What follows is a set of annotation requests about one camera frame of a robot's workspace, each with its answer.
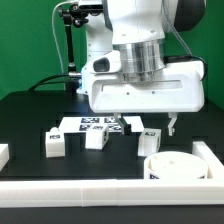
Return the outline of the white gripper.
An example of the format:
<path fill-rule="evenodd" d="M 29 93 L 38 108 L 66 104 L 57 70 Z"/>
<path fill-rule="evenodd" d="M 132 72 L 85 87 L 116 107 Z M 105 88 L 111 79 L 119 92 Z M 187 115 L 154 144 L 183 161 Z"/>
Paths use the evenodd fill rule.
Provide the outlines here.
<path fill-rule="evenodd" d="M 204 105 L 205 63 L 185 56 L 168 62 L 147 81 L 128 82 L 121 73 L 120 52 L 114 50 L 88 63 L 89 105 L 95 113 L 115 113 L 123 135 L 131 125 L 120 113 L 169 113 L 168 135 L 175 133 L 178 112 L 197 112 Z"/>

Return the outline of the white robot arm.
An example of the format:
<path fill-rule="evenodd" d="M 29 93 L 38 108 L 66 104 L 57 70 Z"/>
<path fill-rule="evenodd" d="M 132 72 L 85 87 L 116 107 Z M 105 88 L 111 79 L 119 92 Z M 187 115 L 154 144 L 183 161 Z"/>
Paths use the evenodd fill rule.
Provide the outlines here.
<path fill-rule="evenodd" d="M 201 20 L 205 0 L 78 0 L 89 57 L 81 91 L 95 113 L 109 113 L 127 133 L 123 113 L 166 113 L 168 132 L 180 112 L 204 105 L 206 63 L 187 51 L 164 54 L 165 34 L 178 36 Z"/>

